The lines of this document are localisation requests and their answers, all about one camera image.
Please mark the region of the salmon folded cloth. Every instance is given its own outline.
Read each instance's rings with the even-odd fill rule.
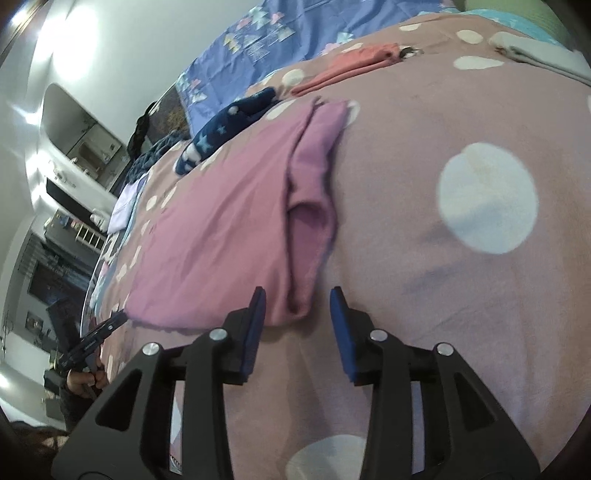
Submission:
[[[397,43],[369,45],[337,55],[328,69],[312,80],[292,88],[296,97],[315,92],[322,87],[333,85],[373,70],[383,69],[401,62],[400,46]]]

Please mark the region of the pillow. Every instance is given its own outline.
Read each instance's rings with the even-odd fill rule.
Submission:
[[[568,45],[569,31],[542,0],[466,0],[466,11],[492,9],[526,18],[548,32],[562,45]]]

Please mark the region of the pink towel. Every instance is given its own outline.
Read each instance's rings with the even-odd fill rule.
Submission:
[[[327,85],[333,85],[373,70],[383,69],[399,61],[401,61],[400,47],[397,43],[369,45],[347,51],[337,55],[325,72],[320,73],[309,82],[293,87],[291,94],[301,97]]]
[[[347,112],[344,101],[304,103],[223,164],[195,175],[150,233],[129,317],[211,328],[248,305],[258,285],[267,291],[267,325],[304,317],[335,234],[328,153]]]

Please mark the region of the metal screw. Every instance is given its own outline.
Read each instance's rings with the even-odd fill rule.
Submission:
[[[142,352],[144,355],[152,356],[158,353],[160,350],[160,345],[154,342],[146,343],[142,348]]]
[[[228,333],[223,328],[216,328],[209,332],[209,338],[216,342],[221,342],[222,340],[225,340],[227,337]]]
[[[443,356],[450,356],[453,353],[453,347],[449,343],[440,343],[437,345],[437,353]]]
[[[388,332],[384,332],[383,330],[372,330],[369,334],[369,338],[374,342],[385,342],[388,338]]]

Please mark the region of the bed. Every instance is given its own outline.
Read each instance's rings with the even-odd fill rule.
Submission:
[[[485,41],[499,31],[523,36],[486,18],[425,14],[257,75],[246,93],[273,86],[282,102],[181,179],[173,165],[185,144],[176,145],[150,171],[128,231],[108,239],[96,269],[101,307],[94,315],[87,305],[86,325],[126,308],[157,225],[213,172],[240,168],[233,159],[269,124],[316,96],[349,102],[332,171],[339,227],[310,313],[265,330],[248,385],[225,389],[237,478],[356,477],[370,400],[342,374],[327,302],[336,285],[405,343],[454,344],[542,467],[587,412],[591,89],[508,60]],[[290,95],[294,71],[305,82],[345,51],[391,42],[422,54]],[[128,322],[103,346],[108,375],[147,342],[170,348],[199,333]],[[182,393],[171,435],[178,463]]]

